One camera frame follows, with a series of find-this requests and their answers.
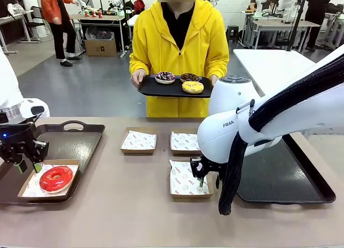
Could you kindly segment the black office chair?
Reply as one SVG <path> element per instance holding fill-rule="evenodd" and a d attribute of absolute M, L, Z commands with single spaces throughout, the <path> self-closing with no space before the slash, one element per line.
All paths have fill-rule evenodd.
<path fill-rule="evenodd" d="M 41 42 L 41 38 L 47 37 L 46 28 L 45 28 L 45 20 L 41 13 L 41 8 L 38 6 L 31 6 L 30 13 L 31 21 L 27 22 L 27 26 L 29 29 L 34 32 L 35 38 L 37 41 Z"/>

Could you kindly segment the person's left forearm yellow sleeve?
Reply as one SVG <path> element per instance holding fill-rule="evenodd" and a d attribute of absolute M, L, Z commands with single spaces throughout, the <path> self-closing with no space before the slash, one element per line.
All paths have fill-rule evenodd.
<path fill-rule="evenodd" d="M 205 62 L 205 75 L 208 78 L 212 76 L 217 78 L 225 76 L 229 59 L 230 56 L 228 51 L 209 53 Z"/>

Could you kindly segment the person in yellow hoodie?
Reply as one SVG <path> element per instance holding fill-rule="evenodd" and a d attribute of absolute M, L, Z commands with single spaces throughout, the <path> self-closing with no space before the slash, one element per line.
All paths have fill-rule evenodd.
<path fill-rule="evenodd" d="M 157 0 L 139 14 L 132 47 L 147 51 L 148 75 L 193 73 L 206 78 L 208 54 L 229 52 L 223 17 L 205 0 Z"/>

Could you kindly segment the person in orange jacket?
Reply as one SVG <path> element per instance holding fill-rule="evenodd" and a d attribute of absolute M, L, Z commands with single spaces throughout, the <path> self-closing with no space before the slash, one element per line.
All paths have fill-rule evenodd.
<path fill-rule="evenodd" d="M 76 32 L 71 24 L 66 4 L 74 0 L 40 0 L 44 19 L 48 22 L 54 40 L 56 58 L 62 67 L 72 67 L 72 61 L 79 61 L 75 54 Z"/>

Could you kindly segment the black stand pole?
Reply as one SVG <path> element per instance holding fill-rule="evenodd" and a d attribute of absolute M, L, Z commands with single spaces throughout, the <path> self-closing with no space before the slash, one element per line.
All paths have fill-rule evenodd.
<path fill-rule="evenodd" d="M 289 43 L 288 43 L 288 46 L 287 46 L 287 49 L 286 49 L 288 52 L 291 51 L 293 43 L 295 41 L 298 25 L 299 25 L 300 18 L 301 18 L 302 13 L 303 13 L 303 8 L 304 8 L 304 5 L 305 5 L 305 2 L 306 2 L 306 0 L 301 0 L 299 8 L 297 9 L 297 17 L 294 20 L 292 31 L 291 31 L 291 35 L 290 35 L 290 39 L 289 39 Z"/>

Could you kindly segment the dark plastic stool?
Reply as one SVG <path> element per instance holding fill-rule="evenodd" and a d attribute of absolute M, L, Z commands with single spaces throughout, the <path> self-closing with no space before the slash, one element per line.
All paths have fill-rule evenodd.
<path fill-rule="evenodd" d="M 236 25 L 229 25 L 226 30 L 227 41 L 237 42 L 239 38 L 239 27 Z"/>

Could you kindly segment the person's right forearm yellow sleeve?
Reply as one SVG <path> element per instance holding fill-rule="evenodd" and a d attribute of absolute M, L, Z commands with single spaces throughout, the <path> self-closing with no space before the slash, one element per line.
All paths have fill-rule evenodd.
<path fill-rule="evenodd" d="M 146 72 L 146 75 L 150 72 L 151 63 L 149 61 L 149 57 L 147 51 L 144 49 L 138 50 L 135 49 L 130 54 L 130 72 L 133 74 L 139 69 L 143 69 Z"/>

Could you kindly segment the person in black clothes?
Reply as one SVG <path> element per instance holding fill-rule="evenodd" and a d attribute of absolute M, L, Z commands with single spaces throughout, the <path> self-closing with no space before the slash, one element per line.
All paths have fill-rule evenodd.
<path fill-rule="evenodd" d="M 305 20 L 319 25 L 319 27 L 311 28 L 309 40 L 305 47 L 307 51 L 314 52 L 316 40 L 320 31 L 320 27 L 325 17 L 325 8 L 326 8 L 326 5 L 330 2 L 330 0 L 307 0 L 307 1 L 308 1 L 308 8 L 305 15 Z"/>

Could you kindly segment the person's right hand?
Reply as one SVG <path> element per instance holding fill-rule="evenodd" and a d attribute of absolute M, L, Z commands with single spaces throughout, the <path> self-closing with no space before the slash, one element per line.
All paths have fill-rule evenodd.
<path fill-rule="evenodd" d="M 143 81 L 145 76 L 147 75 L 144 69 L 138 69 L 131 75 L 132 84 L 138 88 L 140 83 Z"/>

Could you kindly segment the yellow sprinkled donut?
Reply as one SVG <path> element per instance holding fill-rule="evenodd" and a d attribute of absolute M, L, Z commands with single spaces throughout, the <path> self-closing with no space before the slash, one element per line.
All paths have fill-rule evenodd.
<path fill-rule="evenodd" d="M 182 89 L 189 94 L 200 94 L 204 90 L 204 85 L 197 81 L 185 81 L 182 84 Z"/>

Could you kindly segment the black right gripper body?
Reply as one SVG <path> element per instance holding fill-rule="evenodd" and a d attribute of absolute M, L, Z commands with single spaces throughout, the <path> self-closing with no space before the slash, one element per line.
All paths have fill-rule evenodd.
<path fill-rule="evenodd" d="M 200 157 L 191 157 L 190 166 L 195 178 L 204 178 L 209 172 L 217 172 L 220 177 L 223 174 L 223 164 L 213 162 L 204 155 Z"/>

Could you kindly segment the chocolate sprinkled donut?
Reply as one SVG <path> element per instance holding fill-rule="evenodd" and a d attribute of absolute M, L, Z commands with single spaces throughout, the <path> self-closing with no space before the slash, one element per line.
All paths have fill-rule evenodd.
<path fill-rule="evenodd" d="M 199 77 L 193 73 L 183 73 L 181 76 L 180 76 L 180 81 L 182 83 L 184 82 L 199 82 Z"/>
<path fill-rule="evenodd" d="M 159 72 L 156 74 L 155 80 L 160 84 L 172 84 L 175 81 L 175 75 L 171 72 Z"/>

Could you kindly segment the brown cardboard shipping box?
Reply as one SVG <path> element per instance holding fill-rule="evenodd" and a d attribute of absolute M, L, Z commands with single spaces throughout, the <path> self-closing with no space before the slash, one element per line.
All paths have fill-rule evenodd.
<path fill-rule="evenodd" d="M 115 56 L 117 54 L 115 38 L 85 40 L 88 56 Z"/>

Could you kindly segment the black serving tray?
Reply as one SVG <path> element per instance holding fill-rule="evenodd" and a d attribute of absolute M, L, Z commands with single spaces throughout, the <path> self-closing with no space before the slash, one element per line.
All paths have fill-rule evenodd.
<path fill-rule="evenodd" d="M 182 89 L 180 76 L 176 76 L 172 84 L 160 84 L 155 80 L 155 75 L 147 75 L 138 86 L 138 92 L 145 96 L 154 97 L 177 97 L 177 98 L 210 98 L 212 84 L 208 78 L 200 77 L 200 83 L 204 90 L 200 94 L 186 93 Z"/>

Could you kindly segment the red glazed donut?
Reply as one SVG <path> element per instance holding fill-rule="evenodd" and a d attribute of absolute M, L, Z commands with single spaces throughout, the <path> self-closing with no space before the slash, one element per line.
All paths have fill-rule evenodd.
<path fill-rule="evenodd" d="M 57 166 L 46 171 L 39 180 L 40 188 L 48 193 L 58 193 L 69 187 L 73 171 L 67 166 Z"/>

